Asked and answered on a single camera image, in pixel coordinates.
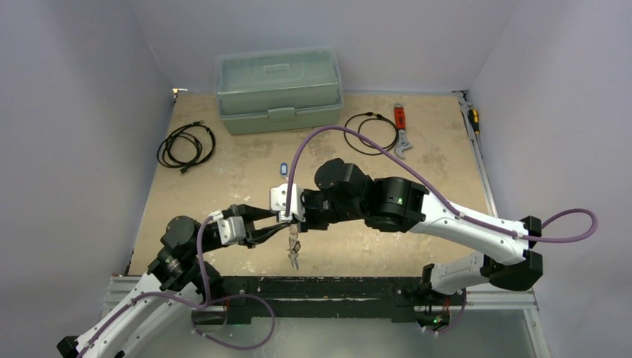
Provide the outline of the metal keyring with keys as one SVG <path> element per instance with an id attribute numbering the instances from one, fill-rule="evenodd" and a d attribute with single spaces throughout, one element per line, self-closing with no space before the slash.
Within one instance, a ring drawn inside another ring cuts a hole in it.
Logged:
<path id="1" fill-rule="evenodd" d="M 288 237 L 288 258 L 291 263 L 291 267 L 293 269 L 299 270 L 300 266 L 298 263 L 299 251 L 300 251 L 300 240 L 299 236 L 299 227 L 297 224 L 291 224 L 289 226 L 289 237 Z"/>

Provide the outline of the key with blue tag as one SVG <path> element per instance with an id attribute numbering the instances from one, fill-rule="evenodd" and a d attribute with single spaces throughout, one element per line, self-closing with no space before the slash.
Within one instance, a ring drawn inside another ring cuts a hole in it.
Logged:
<path id="1" fill-rule="evenodd" d="M 286 178 L 289 173 L 289 166 L 287 163 L 281 163 L 279 167 L 279 173 L 282 177 Z"/>

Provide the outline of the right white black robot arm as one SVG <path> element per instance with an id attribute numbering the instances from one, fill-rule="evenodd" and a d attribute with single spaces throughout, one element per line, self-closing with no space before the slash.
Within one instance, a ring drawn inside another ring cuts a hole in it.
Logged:
<path id="1" fill-rule="evenodd" d="M 424 268 L 418 292 L 427 303 L 483 283 L 526 291 L 543 276 L 543 258 L 526 239 L 527 222 L 443 203 L 426 186 L 405 178 L 372 179 L 339 158 L 317 170 L 315 184 L 315 190 L 295 189 L 292 195 L 301 231 L 362 220 L 380 232 L 430 235 L 473 250 L 465 258 Z"/>

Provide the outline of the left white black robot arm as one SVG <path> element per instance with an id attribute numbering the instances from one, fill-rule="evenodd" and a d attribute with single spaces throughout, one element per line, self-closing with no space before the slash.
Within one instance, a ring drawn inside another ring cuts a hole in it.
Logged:
<path id="1" fill-rule="evenodd" d="M 255 248 L 290 225 L 255 227 L 256 221 L 275 215 L 240 204 L 215 211 L 203 222 L 173 218 L 160 239 L 162 248 L 138 283 L 87 332 L 61 339 L 58 352 L 62 357 L 131 357 L 179 310 L 219 306 L 226 313 L 231 304 L 255 301 L 255 295 L 226 288 L 225 279 L 203 256 L 231 245 Z"/>

